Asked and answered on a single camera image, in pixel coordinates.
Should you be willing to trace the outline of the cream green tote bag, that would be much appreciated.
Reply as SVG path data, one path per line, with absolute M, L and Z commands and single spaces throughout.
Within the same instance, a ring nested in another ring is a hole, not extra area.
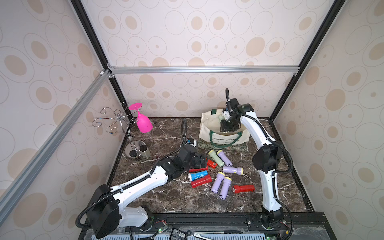
M 249 131 L 241 126 L 234 132 L 221 132 L 221 121 L 225 120 L 223 109 L 212 109 L 202 113 L 199 140 L 200 145 L 215 150 L 247 151 Z

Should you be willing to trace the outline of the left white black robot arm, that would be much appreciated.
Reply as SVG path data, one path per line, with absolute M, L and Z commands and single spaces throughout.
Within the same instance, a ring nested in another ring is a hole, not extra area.
M 200 154 L 193 144 L 185 144 L 133 180 L 113 187 L 99 186 L 87 207 L 77 216 L 75 225 L 80 229 L 92 229 L 98 239 L 117 228 L 146 228 L 152 224 L 151 212 L 144 207 L 130 208 L 129 204 L 191 169 L 205 168 L 207 161 L 206 155 Z

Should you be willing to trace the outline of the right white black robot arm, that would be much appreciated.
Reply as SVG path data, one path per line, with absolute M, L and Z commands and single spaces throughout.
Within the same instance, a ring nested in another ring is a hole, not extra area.
M 279 199 L 277 175 L 290 173 L 293 160 L 282 143 L 277 142 L 260 123 L 250 104 L 241 105 L 236 98 L 227 98 L 221 121 L 222 132 L 234 132 L 245 127 L 257 145 L 252 158 L 258 170 L 263 191 L 261 223 L 266 230 L 284 220 L 284 206 Z

